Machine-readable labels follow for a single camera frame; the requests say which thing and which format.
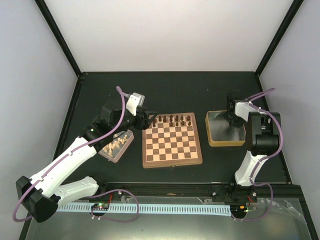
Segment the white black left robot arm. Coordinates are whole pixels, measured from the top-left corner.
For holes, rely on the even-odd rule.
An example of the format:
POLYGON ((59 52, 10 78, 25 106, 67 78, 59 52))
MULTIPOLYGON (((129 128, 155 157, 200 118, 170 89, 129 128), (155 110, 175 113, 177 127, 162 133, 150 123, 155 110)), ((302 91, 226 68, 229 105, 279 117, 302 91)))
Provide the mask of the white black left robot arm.
POLYGON ((121 108, 111 109, 105 104, 92 123, 53 162, 31 177, 21 176, 15 183, 18 204, 23 205, 29 217, 38 223, 48 220, 59 207, 81 198, 103 199, 108 192, 106 185, 93 177, 64 184, 78 167, 99 153, 114 140, 114 135, 133 127, 146 130, 157 112, 148 111, 130 96, 121 108))

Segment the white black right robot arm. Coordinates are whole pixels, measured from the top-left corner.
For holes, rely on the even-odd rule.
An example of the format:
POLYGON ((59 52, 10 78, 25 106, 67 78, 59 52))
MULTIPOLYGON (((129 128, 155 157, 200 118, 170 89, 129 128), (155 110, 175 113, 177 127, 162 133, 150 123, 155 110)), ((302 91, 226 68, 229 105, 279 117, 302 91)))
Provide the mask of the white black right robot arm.
POLYGON ((224 119, 231 127, 245 128, 246 154, 227 187, 227 195, 232 202, 240 202, 251 194, 251 188, 258 186, 255 179, 263 164, 282 150, 284 137, 280 114, 253 104, 274 90, 273 87, 247 98, 241 98, 238 90, 226 95, 224 119))

